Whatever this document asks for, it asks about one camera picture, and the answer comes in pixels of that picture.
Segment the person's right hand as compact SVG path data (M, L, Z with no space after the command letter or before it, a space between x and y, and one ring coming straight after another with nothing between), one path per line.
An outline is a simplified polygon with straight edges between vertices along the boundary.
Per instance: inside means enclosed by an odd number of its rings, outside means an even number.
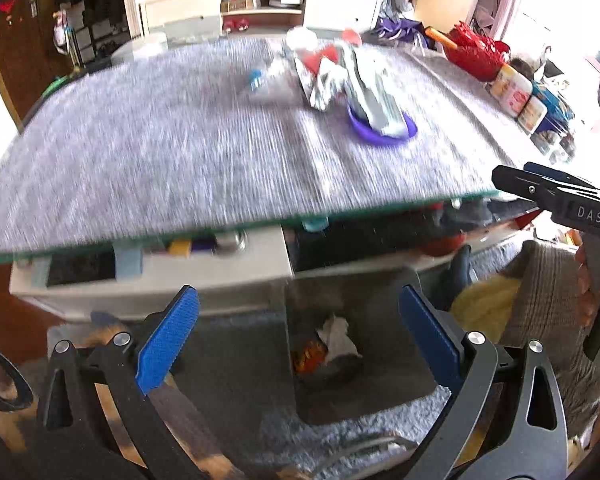
M585 245L578 248L574 258L579 263L577 272L579 289L577 317L582 326L588 327L594 320L600 306L600 287L593 285L592 275L588 270L588 255L586 254Z

